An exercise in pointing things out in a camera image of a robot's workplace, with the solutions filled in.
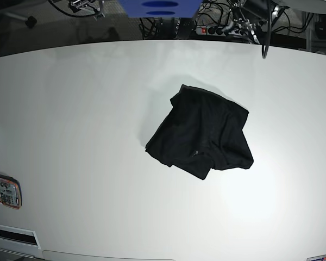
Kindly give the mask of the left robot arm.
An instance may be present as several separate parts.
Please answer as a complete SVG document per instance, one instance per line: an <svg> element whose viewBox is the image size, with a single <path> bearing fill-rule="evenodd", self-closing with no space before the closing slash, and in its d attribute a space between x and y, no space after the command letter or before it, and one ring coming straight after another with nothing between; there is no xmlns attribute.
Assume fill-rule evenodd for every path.
<svg viewBox="0 0 326 261"><path fill-rule="evenodd" d="M232 21L226 33L261 46L266 59L271 44L273 27L288 8L274 1L229 1Z"/></svg>

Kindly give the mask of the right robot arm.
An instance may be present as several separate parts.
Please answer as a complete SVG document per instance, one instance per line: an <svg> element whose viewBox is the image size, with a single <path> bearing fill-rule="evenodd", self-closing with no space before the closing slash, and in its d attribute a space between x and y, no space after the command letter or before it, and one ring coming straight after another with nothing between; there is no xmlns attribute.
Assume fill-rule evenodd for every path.
<svg viewBox="0 0 326 261"><path fill-rule="evenodd" d="M58 12L71 18L89 18L95 20L105 17L104 1L48 1Z"/></svg>

